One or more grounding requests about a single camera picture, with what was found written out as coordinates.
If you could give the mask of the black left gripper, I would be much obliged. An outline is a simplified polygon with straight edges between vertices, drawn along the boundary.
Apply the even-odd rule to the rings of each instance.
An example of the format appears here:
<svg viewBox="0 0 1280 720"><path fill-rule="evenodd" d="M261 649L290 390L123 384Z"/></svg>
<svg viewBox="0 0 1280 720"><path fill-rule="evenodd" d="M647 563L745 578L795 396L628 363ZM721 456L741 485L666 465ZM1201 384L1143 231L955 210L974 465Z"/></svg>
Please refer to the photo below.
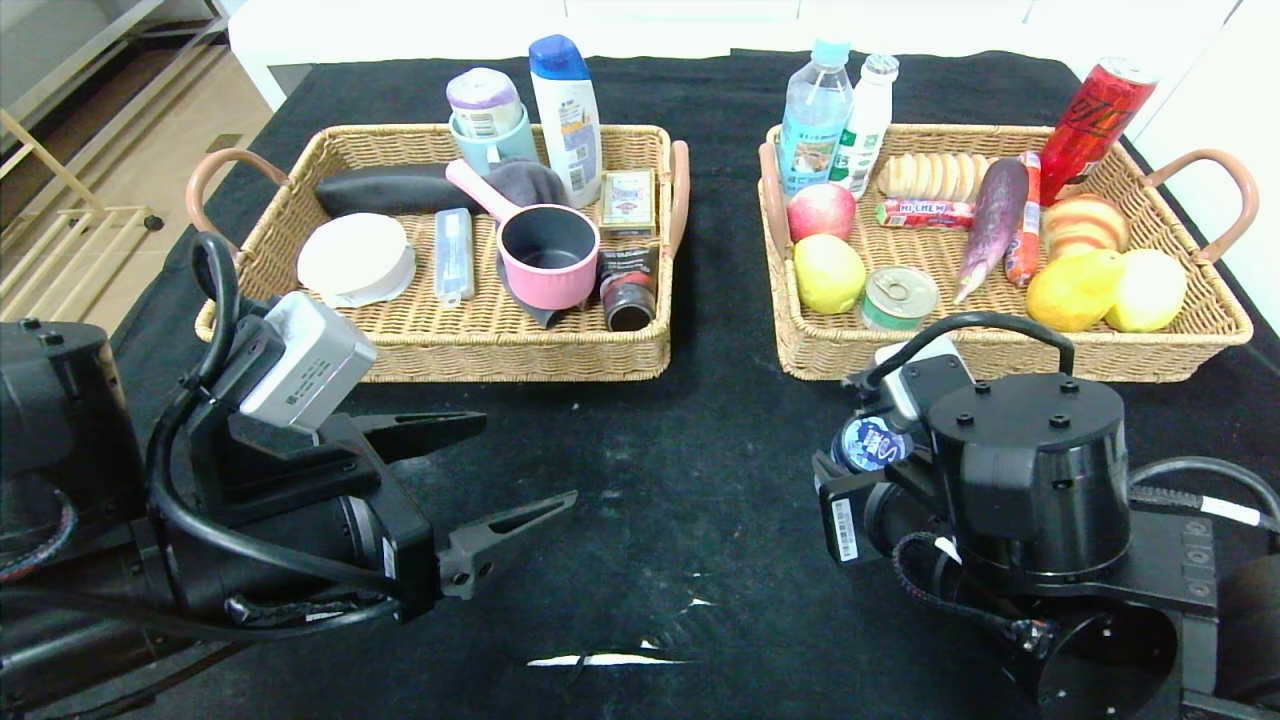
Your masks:
<svg viewBox="0 0 1280 720"><path fill-rule="evenodd" d="M485 413L337 414L306 442L266 441L250 421L227 432L227 519L255 539L370 571L390 592L244 561L227 578L239 624L310 624L393 603L410 620L440 598L471 600L563 530L570 491L453 529L436 552L430 520L393 471L486 429Z"/></svg>

